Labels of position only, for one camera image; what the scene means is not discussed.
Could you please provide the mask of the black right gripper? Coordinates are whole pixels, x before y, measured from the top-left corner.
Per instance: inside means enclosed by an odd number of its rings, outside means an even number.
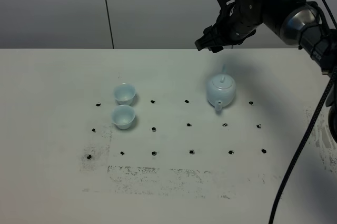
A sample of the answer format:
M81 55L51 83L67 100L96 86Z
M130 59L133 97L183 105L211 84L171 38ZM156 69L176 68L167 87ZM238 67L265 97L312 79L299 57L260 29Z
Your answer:
M218 53L225 46L242 44L255 35L262 21L262 0L217 0L220 6L215 24L205 28L195 41L198 51Z

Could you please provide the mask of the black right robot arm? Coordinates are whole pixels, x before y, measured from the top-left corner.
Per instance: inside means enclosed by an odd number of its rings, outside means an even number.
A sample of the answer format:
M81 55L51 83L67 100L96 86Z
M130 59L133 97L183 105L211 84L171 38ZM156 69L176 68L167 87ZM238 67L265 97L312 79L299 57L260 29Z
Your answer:
M322 74L336 78L336 29L329 28L317 2L307 0L217 0L214 25L195 41L198 50L213 53L240 45L265 24L285 44L304 49Z

